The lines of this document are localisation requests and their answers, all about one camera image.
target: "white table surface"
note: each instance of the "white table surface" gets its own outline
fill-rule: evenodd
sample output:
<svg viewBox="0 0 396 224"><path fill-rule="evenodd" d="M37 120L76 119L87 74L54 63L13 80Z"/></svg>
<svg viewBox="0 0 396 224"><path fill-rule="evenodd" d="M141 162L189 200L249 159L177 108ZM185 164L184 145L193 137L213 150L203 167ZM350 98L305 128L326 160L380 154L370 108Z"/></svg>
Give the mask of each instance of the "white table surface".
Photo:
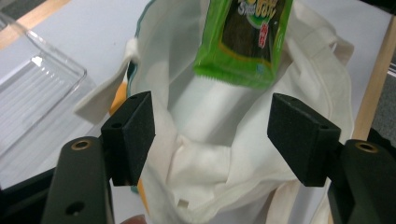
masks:
<svg viewBox="0 0 396 224"><path fill-rule="evenodd" d="M101 84L118 70L125 43L134 37L137 20L148 2L72 0L33 30L87 68L94 82ZM352 107L356 118L390 15L356 0L303 2L324 16L341 37L355 46L347 70L352 79ZM301 190L302 199L313 197L313 200L302 206L299 211L304 215L298 215L293 223L307 223L321 192ZM130 193L129 188L113 189L113 194L116 223L145 213L138 196Z"/></svg>

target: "green snack package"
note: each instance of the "green snack package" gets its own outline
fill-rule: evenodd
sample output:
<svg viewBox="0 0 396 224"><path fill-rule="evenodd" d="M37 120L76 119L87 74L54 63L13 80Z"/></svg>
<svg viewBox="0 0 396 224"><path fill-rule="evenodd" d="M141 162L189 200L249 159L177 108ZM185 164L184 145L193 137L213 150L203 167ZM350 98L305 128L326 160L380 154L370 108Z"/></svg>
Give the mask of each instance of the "green snack package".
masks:
<svg viewBox="0 0 396 224"><path fill-rule="evenodd" d="M276 80L292 0L211 0L193 70L265 89Z"/></svg>

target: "bag handle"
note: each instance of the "bag handle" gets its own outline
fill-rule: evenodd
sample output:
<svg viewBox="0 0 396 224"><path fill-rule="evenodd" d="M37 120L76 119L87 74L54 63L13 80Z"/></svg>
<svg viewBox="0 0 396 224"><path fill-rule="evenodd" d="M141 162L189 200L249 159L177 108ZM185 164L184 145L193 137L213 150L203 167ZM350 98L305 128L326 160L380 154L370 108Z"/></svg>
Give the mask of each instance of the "bag handle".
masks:
<svg viewBox="0 0 396 224"><path fill-rule="evenodd" d="M93 124L99 123L113 103L117 89L125 78L128 64L138 61L137 39L133 38L126 45L120 69L109 80L80 100L74 108L74 113Z"/></svg>
<svg viewBox="0 0 396 224"><path fill-rule="evenodd" d="M305 24L304 29L300 28L293 30L293 32L300 37L304 49L312 49L312 38L318 38L318 36L320 36L327 46L332 47L335 57L337 57L343 65L347 65L347 62L352 56L354 47L345 39L338 36L334 27L328 21L300 1L293 2L290 22L292 22L292 18L302 21ZM306 53L312 57L315 55L315 52L310 52L309 50Z"/></svg>

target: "tote bag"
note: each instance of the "tote bag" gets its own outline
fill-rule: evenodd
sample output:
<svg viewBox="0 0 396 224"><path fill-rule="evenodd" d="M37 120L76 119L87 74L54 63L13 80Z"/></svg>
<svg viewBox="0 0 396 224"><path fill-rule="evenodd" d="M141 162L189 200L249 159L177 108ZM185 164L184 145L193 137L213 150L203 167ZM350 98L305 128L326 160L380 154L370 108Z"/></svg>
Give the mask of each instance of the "tote bag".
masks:
<svg viewBox="0 0 396 224"><path fill-rule="evenodd" d="M267 223L289 220L300 184L268 139L272 94L296 97L342 129L353 130L353 47L316 12L294 1L278 80L267 90L229 85L192 72L208 0L151 1L125 51L120 71L76 111L91 121L106 113L134 62L128 95L151 91L156 136L141 175L154 223L207 223L217 213L276 190ZM323 201L313 223L327 223Z"/></svg>

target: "clear plastic container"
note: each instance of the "clear plastic container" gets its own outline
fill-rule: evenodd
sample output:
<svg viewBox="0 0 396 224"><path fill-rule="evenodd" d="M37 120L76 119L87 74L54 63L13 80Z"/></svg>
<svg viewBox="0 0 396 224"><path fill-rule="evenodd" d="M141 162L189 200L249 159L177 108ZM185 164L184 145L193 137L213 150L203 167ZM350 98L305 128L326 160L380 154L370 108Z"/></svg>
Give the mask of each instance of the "clear plastic container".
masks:
<svg viewBox="0 0 396 224"><path fill-rule="evenodd" d="M0 13L0 185L56 164L67 141L92 125L73 114L94 88L87 71Z"/></svg>

